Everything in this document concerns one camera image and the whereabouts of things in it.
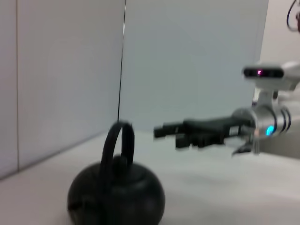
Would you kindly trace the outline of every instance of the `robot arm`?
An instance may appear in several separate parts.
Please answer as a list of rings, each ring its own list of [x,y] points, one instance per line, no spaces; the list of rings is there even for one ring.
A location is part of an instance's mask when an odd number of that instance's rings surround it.
[[[299,132],[300,101],[289,98],[289,93],[300,82],[300,63],[256,64],[246,67],[243,74],[246,80],[254,82],[260,89],[255,106],[237,109],[224,118],[164,124],[154,129],[154,137],[175,136],[177,149],[190,145],[198,148],[222,145],[226,138],[240,137],[247,143],[234,153],[259,153],[261,140]],[[279,98],[279,91],[286,93],[285,97]]]

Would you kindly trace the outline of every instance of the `table surface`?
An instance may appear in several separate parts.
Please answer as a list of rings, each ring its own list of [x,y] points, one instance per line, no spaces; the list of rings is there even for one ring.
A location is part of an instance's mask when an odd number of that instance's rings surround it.
[[[1,224],[70,225],[69,186],[100,160],[105,136],[3,180]],[[300,161],[264,154],[232,158],[232,150],[176,152],[173,139],[154,142],[151,134],[136,134],[135,161],[151,168],[165,188],[161,225],[299,224]]]

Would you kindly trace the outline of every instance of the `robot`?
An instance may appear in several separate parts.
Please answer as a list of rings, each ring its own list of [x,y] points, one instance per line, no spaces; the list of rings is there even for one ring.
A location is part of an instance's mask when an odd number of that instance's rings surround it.
[[[276,148],[278,142],[286,143],[282,138],[290,135],[300,138],[300,97],[295,95],[300,90],[297,88],[300,63],[258,63],[245,67],[242,73],[260,90],[257,102],[251,107],[236,109],[232,115],[223,118],[164,124],[154,129],[154,138],[173,135],[176,148],[183,149],[191,145],[198,148],[224,145],[225,139],[239,137],[245,144],[233,154],[268,152],[300,158],[292,145]]]

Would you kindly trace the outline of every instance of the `blue light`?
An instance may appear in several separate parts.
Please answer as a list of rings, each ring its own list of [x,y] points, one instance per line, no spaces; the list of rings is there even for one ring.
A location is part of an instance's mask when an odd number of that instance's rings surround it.
[[[266,131],[266,135],[270,136],[273,132],[274,132],[274,126],[269,126]]]

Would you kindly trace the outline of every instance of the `black cable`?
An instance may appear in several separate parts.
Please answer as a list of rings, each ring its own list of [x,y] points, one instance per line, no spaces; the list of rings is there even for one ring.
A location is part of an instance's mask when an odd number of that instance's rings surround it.
[[[287,13],[287,17],[286,17],[286,25],[288,27],[288,29],[292,32],[298,32],[298,29],[297,28],[292,28],[290,26],[290,22],[289,22],[289,19],[290,19],[290,13],[291,13],[291,10],[292,8],[294,7],[295,3],[296,3],[297,0],[294,0],[294,2],[292,3],[290,9],[289,9],[289,12]]]

